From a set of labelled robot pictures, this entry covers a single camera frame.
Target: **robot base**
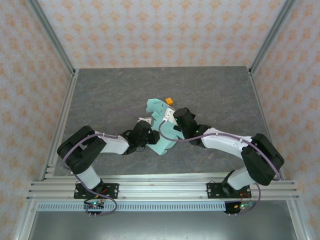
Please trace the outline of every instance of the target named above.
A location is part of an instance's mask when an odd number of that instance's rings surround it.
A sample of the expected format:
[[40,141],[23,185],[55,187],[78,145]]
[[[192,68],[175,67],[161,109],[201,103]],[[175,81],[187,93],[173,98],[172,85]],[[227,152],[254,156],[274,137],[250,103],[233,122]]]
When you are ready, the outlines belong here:
[[[109,196],[113,199],[118,198],[119,192],[119,184],[118,183],[104,183],[102,187],[101,194]],[[103,197],[98,196],[96,197],[92,193],[88,192],[81,183],[77,183],[75,185],[74,190],[74,199],[103,199]]]
[[208,199],[248,199],[249,197],[246,195],[242,195],[241,193],[245,193],[252,197],[251,190],[249,186],[244,186],[238,191],[233,191],[231,195],[227,195],[223,190],[223,184],[220,182],[209,182],[206,184],[206,193],[208,195]]

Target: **teal cloth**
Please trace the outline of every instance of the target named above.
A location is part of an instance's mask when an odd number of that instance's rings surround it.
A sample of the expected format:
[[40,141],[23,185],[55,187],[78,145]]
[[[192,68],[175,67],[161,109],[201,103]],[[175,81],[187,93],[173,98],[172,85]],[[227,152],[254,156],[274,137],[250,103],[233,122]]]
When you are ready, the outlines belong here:
[[[151,127],[152,130],[159,131],[159,125],[162,123],[164,117],[165,117],[165,112],[167,108],[170,106],[166,104],[164,101],[161,101],[159,99],[153,98],[149,99],[146,103],[146,112],[147,113],[152,113],[152,118],[154,119],[153,121],[153,126]],[[182,132],[174,130],[174,124],[167,121],[161,126],[161,133],[165,135],[166,137],[170,139],[185,139],[184,135]],[[157,144],[150,145],[147,144],[149,148],[151,148],[153,151],[155,151],[159,155],[163,155],[167,152],[167,149],[172,148],[176,144],[175,141],[169,141],[167,139],[164,139],[162,136],[160,136],[159,141]]]

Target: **black mounting plate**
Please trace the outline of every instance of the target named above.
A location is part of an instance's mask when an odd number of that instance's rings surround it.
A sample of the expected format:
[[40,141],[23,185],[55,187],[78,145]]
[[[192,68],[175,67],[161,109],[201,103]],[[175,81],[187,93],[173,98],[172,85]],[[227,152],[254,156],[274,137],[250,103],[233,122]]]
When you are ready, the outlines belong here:
[[227,196],[227,194],[223,191],[222,183],[220,182],[209,182],[206,184],[206,193],[208,195],[208,199],[241,199],[241,194],[245,193],[252,197],[250,186],[244,186],[238,191],[234,191],[231,196]]
[[[119,193],[119,184],[118,183],[104,183],[102,190],[107,189],[103,195],[106,195],[108,197],[111,197],[113,199],[118,198]],[[75,184],[75,190],[74,190],[74,199],[95,199],[96,196],[92,193],[88,192],[84,186],[82,186],[81,183]]]

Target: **gray stone surface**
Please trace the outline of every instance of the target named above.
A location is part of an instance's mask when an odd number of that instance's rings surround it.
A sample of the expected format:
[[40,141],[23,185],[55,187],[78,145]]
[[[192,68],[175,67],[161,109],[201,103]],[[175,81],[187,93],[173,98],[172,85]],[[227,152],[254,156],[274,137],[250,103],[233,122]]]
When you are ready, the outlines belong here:
[[[175,109],[187,107],[199,124],[253,136],[266,134],[258,102],[244,66],[81,69],[63,140],[84,125],[115,134],[132,129],[133,117],[148,117],[147,100],[172,98]],[[93,163],[99,175],[229,172],[243,161],[215,149],[176,143],[162,156],[146,147],[130,155],[102,153]],[[58,159],[55,176],[67,176]]]

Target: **patterned wallpaper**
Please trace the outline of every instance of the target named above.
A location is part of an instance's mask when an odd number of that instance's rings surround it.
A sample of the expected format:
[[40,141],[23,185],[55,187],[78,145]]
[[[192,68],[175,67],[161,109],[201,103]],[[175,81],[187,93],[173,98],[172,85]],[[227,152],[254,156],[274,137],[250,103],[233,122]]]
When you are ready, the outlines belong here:
[[0,1],[0,239],[11,240],[69,82],[26,0]]
[[39,0],[75,68],[250,66],[285,0]]
[[320,2],[299,1],[254,76],[273,141],[320,236]]

